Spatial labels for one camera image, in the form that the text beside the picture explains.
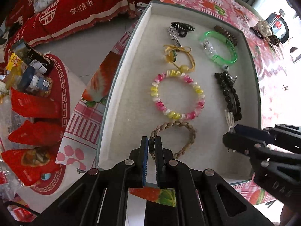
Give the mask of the white bow hair clip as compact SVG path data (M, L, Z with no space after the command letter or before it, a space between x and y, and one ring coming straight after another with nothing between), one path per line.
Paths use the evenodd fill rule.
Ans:
M234 126L235 126L234 114L233 114L233 112L230 112L229 110L225 110L224 115L225 115L226 122L228 125L228 132L233 133Z

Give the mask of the black beaded hair clip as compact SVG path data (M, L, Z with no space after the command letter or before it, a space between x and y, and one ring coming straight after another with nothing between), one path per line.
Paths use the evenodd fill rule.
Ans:
M234 121L242 119L242 110L240 106L239 97L234 87L234 81L226 72L214 74L217 84L222 90L224 100L227 104L227 110L234 115Z

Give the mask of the silver pearl charm earring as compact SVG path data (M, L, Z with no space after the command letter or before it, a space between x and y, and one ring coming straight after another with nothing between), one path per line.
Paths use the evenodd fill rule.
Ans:
M231 82L234 84L235 81L237 80L237 76L232 76L230 74L230 68L227 64L222 66L222 71L223 71L223 73L226 74L226 76L228 76L231 79Z

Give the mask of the silver chain keyring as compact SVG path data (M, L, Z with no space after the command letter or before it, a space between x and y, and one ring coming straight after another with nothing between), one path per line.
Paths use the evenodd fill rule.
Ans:
M170 27L168 29L168 33L169 33L169 36L171 38L171 40L173 41L174 45L177 46L177 47L181 47L181 44L179 42L179 34L178 34L178 30L174 27Z

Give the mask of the green plastic bangle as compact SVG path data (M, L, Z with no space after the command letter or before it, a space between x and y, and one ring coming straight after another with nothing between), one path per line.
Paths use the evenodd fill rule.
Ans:
M238 59L233 43L218 32L207 31L199 41L208 58L220 66L232 65Z

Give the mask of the small black claw clip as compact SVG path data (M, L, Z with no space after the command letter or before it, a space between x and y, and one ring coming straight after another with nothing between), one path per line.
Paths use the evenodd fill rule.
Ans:
M186 37L188 32L194 31L194 27L192 25L183 22L172 22L171 26L176 29L181 38Z

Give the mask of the leopard print scrunchie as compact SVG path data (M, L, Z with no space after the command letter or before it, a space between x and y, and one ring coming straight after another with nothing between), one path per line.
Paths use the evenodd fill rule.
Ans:
M269 39L269 44L270 44L270 45L279 47L279 44L280 44L281 41L280 41L279 38L277 38L277 36L275 36L274 34L272 34L272 35L270 35L270 36L268 37L268 39Z

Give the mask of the black oval hair clip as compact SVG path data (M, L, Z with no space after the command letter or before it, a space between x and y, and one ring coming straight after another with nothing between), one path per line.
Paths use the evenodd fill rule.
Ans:
M260 39L263 39L264 36L257 30L255 29L254 27L250 27L250 30Z

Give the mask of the round black mirror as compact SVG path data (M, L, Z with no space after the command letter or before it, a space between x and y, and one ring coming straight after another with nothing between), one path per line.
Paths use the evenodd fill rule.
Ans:
M279 38L281 43L287 42L289 39L289 28L282 17L278 18L277 21L270 27L273 34Z

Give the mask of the white scrunchie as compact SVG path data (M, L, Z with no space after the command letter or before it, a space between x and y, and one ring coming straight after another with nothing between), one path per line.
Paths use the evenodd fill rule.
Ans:
M255 25L255 29L265 38L272 35L272 31L267 21L258 21Z

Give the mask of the red round basket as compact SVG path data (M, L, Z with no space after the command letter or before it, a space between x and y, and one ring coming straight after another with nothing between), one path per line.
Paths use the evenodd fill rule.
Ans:
M42 195L55 193L62 183L65 165L56 163L58 149L70 119L70 95L67 71L62 61L48 54L54 68L48 96L11 90L11 110L25 120L8 140L24 148L5 148L1 158L27 187Z

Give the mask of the red bed blanket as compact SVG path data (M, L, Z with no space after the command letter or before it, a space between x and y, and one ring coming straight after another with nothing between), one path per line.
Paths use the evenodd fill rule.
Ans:
M6 17L5 25L19 22L20 28L1 48L1 62L7 63L11 46L20 39L34 47L62 39L97 22L109 21L120 13L136 16L138 3L151 0L55 0L40 12L34 12L34 0L18 0Z

